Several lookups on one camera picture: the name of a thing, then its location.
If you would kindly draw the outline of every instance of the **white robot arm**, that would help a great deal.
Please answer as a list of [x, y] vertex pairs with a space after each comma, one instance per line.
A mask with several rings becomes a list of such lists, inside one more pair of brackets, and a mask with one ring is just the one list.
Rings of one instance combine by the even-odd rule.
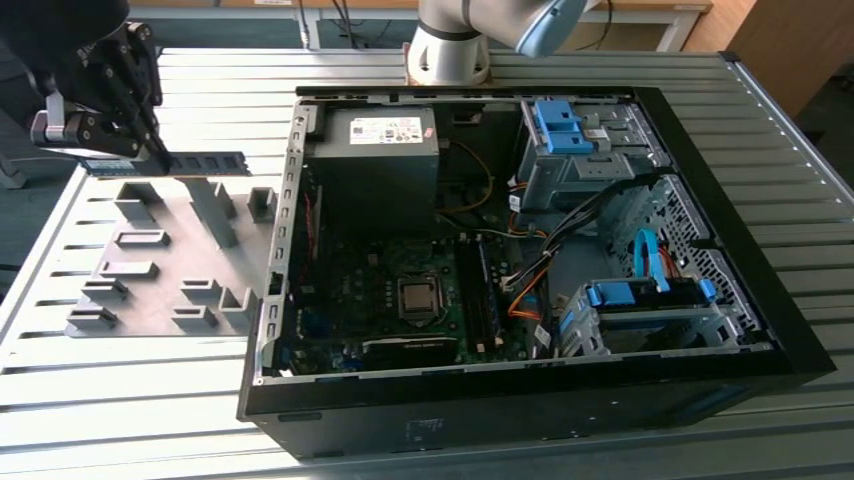
[[407, 53], [421, 85], [477, 85], [489, 76], [487, 37], [530, 57], [551, 55], [599, 0], [422, 0]]

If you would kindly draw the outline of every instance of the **sticker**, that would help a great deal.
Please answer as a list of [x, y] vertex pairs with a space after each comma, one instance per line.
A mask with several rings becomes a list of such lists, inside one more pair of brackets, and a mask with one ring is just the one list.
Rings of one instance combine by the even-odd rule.
[[539, 343], [543, 344], [543, 346], [547, 347], [549, 345], [551, 345], [551, 335], [549, 334], [549, 332], [546, 331], [542, 325], [537, 326], [537, 330], [534, 330], [534, 336], [539, 340]]
[[350, 122], [351, 145], [423, 142], [419, 117], [357, 118]]
[[510, 210], [519, 213], [522, 211], [522, 200], [517, 195], [510, 195]]
[[587, 138], [603, 138], [603, 139], [607, 140], [609, 132], [605, 130], [605, 128], [591, 128], [589, 130], [585, 130], [585, 137], [587, 137]]
[[91, 169], [134, 170], [131, 160], [86, 160]]
[[407, 442], [423, 442], [434, 440], [437, 433], [445, 426], [445, 418], [431, 418], [427, 420], [411, 420], [406, 423]]

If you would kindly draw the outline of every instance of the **aluminum table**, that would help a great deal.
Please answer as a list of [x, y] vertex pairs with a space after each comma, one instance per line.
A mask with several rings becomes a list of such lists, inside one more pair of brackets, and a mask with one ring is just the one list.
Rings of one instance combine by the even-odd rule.
[[[852, 190], [744, 67], [717, 55], [493, 59], [506, 85], [665, 91], [840, 371], [689, 428], [299, 464], [235, 420], [244, 339], [63, 337], [119, 216], [106, 200], [120, 181], [78, 170], [0, 309], [0, 477], [852, 478]], [[259, 176], [230, 181], [272, 185], [295, 87], [403, 77], [397, 51], [167, 50], [160, 65], [170, 148], [243, 150]]]

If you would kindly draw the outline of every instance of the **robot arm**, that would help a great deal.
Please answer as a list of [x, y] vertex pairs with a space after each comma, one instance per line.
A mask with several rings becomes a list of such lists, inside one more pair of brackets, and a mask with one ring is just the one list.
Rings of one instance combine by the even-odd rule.
[[47, 98], [31, 127], [36, 146], [114, 154], [132, 159], [136, 175], [166, 175], [151, 29], [127, 15], [127, 0], [3, 0], [0, 40]]
[[570, 36], [586, 0], [422, 0], [407, 75], [422, 85], [479, 84], [491, 37], [530, 57], [551, 55]]

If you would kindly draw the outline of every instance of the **ram slot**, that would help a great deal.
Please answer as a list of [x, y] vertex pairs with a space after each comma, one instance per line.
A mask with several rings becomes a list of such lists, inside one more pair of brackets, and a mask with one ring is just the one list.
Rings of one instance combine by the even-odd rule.
[[481, 267], [483, 268], [483, 284], [486, 285], [486, 303], [489, 308], [490, 324], [495, 337], [495, 344], [503, 343], [501, 338], [502, 318], [501, 309], [498, 308], [498, 297], [495, 296], [495, 284], [491, 278], [490, 256], [486, 253], [486, 242], [478, 238], [478, 253], [481, 254]]
[[478, 244], [461, 240], [454, 245], [454, 261], [466, 316], [466, 345], [473, 354], [495, 349], [495, 333], [489, 306], [489, 283], [483, 280], [483, 264]]

